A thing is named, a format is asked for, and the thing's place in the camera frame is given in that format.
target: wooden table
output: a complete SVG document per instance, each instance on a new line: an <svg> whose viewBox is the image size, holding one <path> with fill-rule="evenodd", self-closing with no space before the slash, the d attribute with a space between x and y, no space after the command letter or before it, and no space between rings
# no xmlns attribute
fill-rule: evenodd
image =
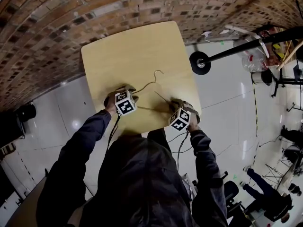
<svg viewBox="0 0 303 227"><path fill-rule="evenodd" d="M109 92L123 84L140 90L138 109L121 117L119 128L133 134L168 126L172 115L165 102L180 98L201 114L201 106L188 55L174 21L142 26L105 37L82 47L90 94L98 112Z"/></svg>

